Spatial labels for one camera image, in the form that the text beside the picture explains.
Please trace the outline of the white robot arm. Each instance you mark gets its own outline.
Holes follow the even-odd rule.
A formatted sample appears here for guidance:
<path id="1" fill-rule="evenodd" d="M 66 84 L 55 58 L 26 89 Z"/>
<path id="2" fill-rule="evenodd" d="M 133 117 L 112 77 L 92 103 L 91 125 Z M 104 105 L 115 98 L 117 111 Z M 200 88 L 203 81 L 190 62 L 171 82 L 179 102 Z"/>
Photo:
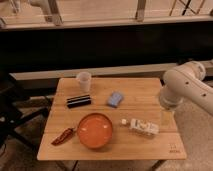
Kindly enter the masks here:
<path id="1" fill-rule="evenodd" d="M 213 88 L 203 82 L 206 69 L 201 62 L 190 61 L 175 66 L 163 74 L 164 86 L 159 91 L 159 103 L 166 110 L 175 110 L 188 99 L 213 117 Z"/>

